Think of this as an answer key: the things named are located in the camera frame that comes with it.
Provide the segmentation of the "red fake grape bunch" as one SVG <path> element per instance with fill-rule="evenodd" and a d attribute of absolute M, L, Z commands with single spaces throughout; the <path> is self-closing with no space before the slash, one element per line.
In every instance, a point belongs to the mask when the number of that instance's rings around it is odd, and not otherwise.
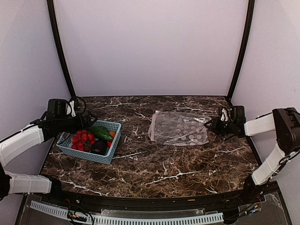
<path fill-rule="evenodd" d="M 71 149 L 90 152 L 91 145 L 96 142 L 94 135 L 87 130 L 79 130 L 71 138 Z"/>

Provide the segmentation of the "green fake vegetable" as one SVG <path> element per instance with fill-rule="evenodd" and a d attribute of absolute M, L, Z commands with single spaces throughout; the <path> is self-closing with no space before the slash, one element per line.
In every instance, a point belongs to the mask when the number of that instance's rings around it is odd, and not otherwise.
<path fill-rule="evenodd" d="M 91 126 L 87 128 L 87 131 L 92 133 L 96 138 L 103 139 L 108 142 L 113 141 L 113 137 L 110 135 L 110 131 L 103 126 Z"/>

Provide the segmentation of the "dark purple fake eggplant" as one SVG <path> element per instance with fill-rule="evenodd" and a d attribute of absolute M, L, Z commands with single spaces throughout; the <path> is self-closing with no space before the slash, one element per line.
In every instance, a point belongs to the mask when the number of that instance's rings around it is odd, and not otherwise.
<path fill-rule="evenodd" d="M 105 155 L 108 148 L 107 141 L 98 139 L 93 145 L 91 145 L 90 152 L 97 155 Z"/>

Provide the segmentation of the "orange yellow fake mango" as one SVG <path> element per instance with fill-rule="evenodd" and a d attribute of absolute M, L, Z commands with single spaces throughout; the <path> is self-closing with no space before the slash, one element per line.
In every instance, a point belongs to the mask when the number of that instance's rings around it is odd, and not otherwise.
<path fill-rule="evenodd" d="M 110 132 L 109 134 L 110 134 L 112 137 L 115 137 L 115 135 L 116 135 L 116 133 L 115 133 L 115 132 L 113 132 L 113 131 L 112 131 L 112 132 Z"/>

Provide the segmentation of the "clear zip top bag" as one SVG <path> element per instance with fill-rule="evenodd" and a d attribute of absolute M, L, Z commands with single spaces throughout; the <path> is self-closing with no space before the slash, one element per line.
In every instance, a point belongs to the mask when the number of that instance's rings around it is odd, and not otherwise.
<path fill-rule="evenodd" d="M 187 112 L 155 111 L 148 136 L 151 141 L 172 146 L 204 145 L 208 142 L 204 124 L 211 117 Z"/>

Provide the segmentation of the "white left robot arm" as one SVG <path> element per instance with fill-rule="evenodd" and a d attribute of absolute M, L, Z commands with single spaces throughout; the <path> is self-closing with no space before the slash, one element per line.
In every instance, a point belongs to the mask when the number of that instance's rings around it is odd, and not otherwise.
<path fill-rule="evenodd" d="M 55 204 L 66 201 L 61 182 L 48 175 L 27 175 L 4 170 L 7 164 L 30 148 L 55 138 L 60 133 L 73 134 L 91 127 L 97 116 L 87 109 L 77 110 L 80 97 L 50 99 L 47 111 L 41 118 L 32 121 L 23 129 L 0 142 L 0 197 L 11 194 L 44 194 Z"/>

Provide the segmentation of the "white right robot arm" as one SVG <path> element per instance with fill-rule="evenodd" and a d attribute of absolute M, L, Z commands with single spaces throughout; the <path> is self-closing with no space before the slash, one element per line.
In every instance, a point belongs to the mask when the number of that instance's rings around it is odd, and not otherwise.
<path fill-rule="evenodd" d="M 247 177 L 239 199 L 250 203 L 257 196 L 258 187 L 279 174 L 285 165 L 300 153 L 300 113 L 294 107 L 275 108 L 254 120 L 247 120 L 242 105 L 220 107 L 218 116 L 204 126 L 218 136 L 255 137 L 273 133 L 274 148 L 262 164 Z"/>

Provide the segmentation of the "light blue plastic basket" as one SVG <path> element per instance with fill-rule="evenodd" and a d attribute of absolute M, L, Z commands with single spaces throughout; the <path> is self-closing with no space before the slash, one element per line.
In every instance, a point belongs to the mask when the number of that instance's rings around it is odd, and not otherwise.
<path fill-rule="evenodd" d="M 109 165 L 121 136 L 121 124 L 97 120 L 86 130 L 63 133 L 57 147 L 68 156 Z"/>

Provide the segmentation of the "black left frame post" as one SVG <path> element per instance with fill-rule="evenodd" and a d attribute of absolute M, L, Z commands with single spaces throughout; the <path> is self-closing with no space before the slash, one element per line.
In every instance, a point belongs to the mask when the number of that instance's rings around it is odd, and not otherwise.
<path fill-rule="evenodd" d="M 60 61 L 61 70 L 63 72 L 63 76 L 64 76 L 70 96 L 75 97 L 76 96 L 75 89 L 74 89 L 73 83 L 71 81 L 71 76 L 70 76 L 70 73 L 68 70 L 63 46 L 62 46 L 61 39 L 60 39 L 60 33 L 59 33 L 58 22 L 57 22 L 57 18 L 56 18 L 54 1 L 47 0 L 46 2 L 47 2 L 50 24 L 51 24 L 51 28 L 52 28 L 53 39 L 54 39 L 57 55 L 58 55 L 58 58 Z"/>

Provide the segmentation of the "black frame post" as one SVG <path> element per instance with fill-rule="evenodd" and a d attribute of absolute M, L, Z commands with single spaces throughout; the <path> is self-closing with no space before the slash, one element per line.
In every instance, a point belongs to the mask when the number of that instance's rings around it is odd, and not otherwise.
<path fill-rule="evenodd" d="M 247 45 L 248 45 L 248 39 L 251 31 L 251 25 L 252 25 L 252 19 L 254 14 L 254 8 L 255 8 L 255 0 L 249 0 L 247 4 L 247 13 L 246 13 L 246 19 L 245 19 L 245 25 L 243 29 L 243 35 L 241 39 L 240 44 L 240 50 L 237 57 L 236 66 L 234 69 L 234 73 L 232 76 L 231 84 L 227 93 L 226 98 L 231 101 L 238 83 L 238 79 L 240 76 L 241 68 L 243 65 Z"/>
<path fill-rule="evenodd" d="M 61 39 L 60 39 L 60 33 L 59 33 L 58 22 L 57 22 L 57 18 L 56 18 L 54 1 L 47 0 L 46 2 L 47 2 L 50 24 L 51 24 L 51 28 L 52 28 L 53 39 L 54 39 L 57 55 L 58 55 L 58 58 L 60 61 L 61 70 L 63 72 L 63 76 L 64 76 L 70 96 L 75 97 L 76 96 L 75 89 L 74 89 L 73 83 L 71 81 L 71 76 L 70 76 L 70 73 L 68 70 L 63 46 L 62 46 Z"/>

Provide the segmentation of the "black front rail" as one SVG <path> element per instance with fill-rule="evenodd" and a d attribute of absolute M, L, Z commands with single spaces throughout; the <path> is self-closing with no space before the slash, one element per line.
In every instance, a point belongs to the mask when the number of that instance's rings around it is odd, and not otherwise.
<path fill-rule="evenodd" d="M 129 211 L 175 211 L 204 208 L 206 211 L 230 211 L 247 203 L 258 203 L 265 200 L 265 195 L 279 190 L 274 181 L 264 186 L 262 194 L 245 199 L 245 192 L 237 190 L 221 194 L 175 197 L 175 198 L 124 198 L 104 197 L 63 191 L 62 198 L 49 197 L 42 194 L 29 195 L 30 198 L 59 206 L 71 206 L 71 209 L 100 212 L 101 210 Z"/>

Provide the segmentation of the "black right frame post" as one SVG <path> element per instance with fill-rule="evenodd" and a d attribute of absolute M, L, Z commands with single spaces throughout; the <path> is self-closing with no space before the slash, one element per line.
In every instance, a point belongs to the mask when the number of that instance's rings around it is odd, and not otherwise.
<path fill-rule="evenodd" d="M 247 13 L 246 13 L 246 19 L 245 19 L 245 25 L 243 29 L 243 35 L 241 39 L 240 44 L 240 50 L 237 57 L 236 66 L 234 69 L 234 73 L 232 76 L 231 84 L 227 93 L 226 98 L 231 101 L 238 83 L 238 79 L 240 76 L 241 68 L 243 65 L 247 45 L 248 45 L 248 39 L 251 31 L 251 25 L 252 25 L 252 19 L 254 14 L 254 8 L 255 8 L 255 0 L 249 0 L 247 4 Z"/>

